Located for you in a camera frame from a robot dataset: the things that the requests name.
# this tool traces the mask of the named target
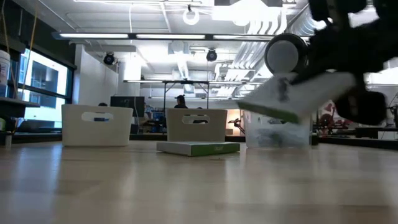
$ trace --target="clear plastic bin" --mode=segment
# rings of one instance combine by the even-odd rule
[[[302,124],[285,123],[243,111],[247,147],[305,147],[311,144],[311,119]]]

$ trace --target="wooden floor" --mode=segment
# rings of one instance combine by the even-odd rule
[[[154,142],[0,150],[0,223],[398,223],[398,152],[320,145],[182,157]]]

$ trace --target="cardboard box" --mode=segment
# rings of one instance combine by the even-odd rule
[[[209,156],[239,152],[240,143],[233,142],[158,142],[158,151],[183,156]]]

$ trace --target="bin handle cutout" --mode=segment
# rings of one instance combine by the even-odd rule
[[[208,124],[210,117],[205,114],[186,114],[182,117],[184,124]]]
[[[81,114],[81,120],[87,122],[109,122],[113,120],[113,114],[104,112],[84,112]]]

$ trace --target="computer monitor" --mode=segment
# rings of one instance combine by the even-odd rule
[[[111,96],[111,106],[132,108],[133,117],[144,117],[144,103],[143,96]]]

